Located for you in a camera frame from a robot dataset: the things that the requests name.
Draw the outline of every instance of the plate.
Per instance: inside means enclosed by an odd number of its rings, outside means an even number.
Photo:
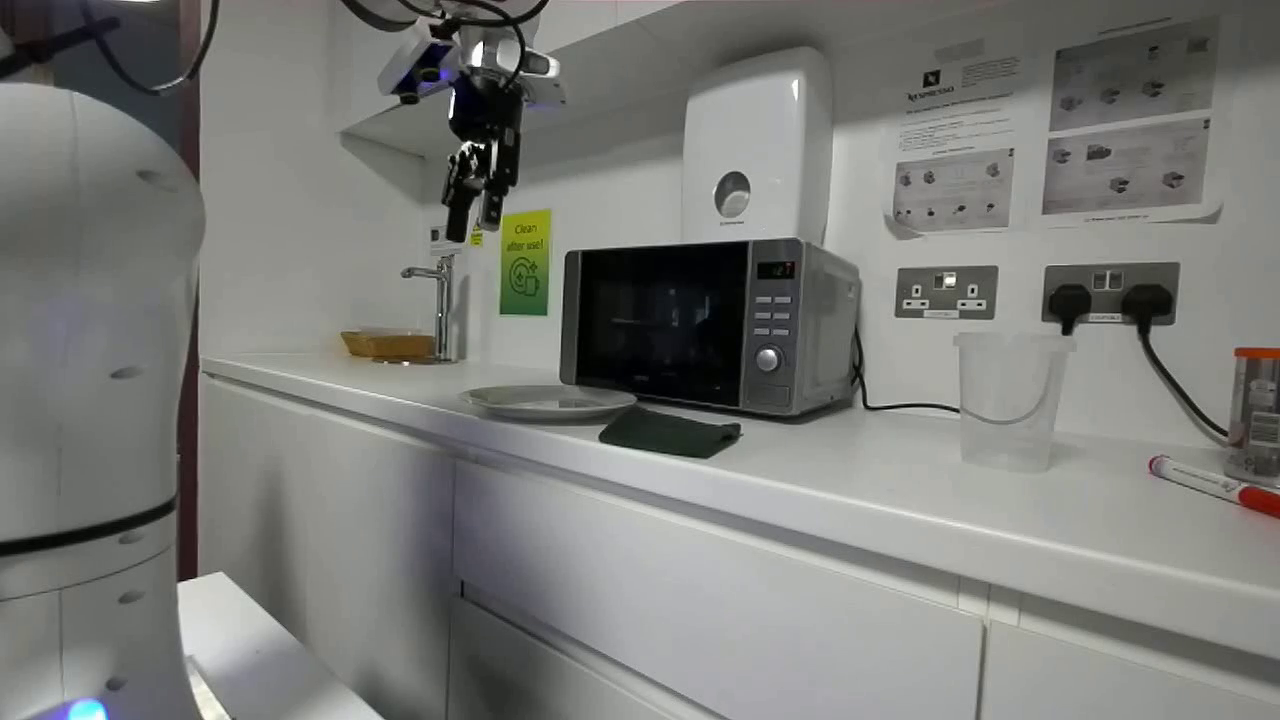
[[[608,421],[635,402],[631,392],[576,389],[576,383],[494,383],[463,392],[471,409],[518,422],[583,422]]]

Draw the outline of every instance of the microwave door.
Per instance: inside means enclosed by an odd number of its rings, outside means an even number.
[[[587,250],[576,379],[654,399],[737,402],[745,246]]]

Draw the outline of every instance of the plastic cup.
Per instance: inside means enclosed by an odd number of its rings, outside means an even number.
[[[1036,330],[958,330],[958,454],[1042,471],[1072,339]]]

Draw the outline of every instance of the wall-mounted water heater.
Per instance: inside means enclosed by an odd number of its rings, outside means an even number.
[[[829,232],[831,75],[787,49],[703,75],[685,109],[685,238]]]

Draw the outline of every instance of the microwave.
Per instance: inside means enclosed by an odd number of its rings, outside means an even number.
[[[858,277],[801,238],[563,255],[560,379],[801,421],[850,402]]]

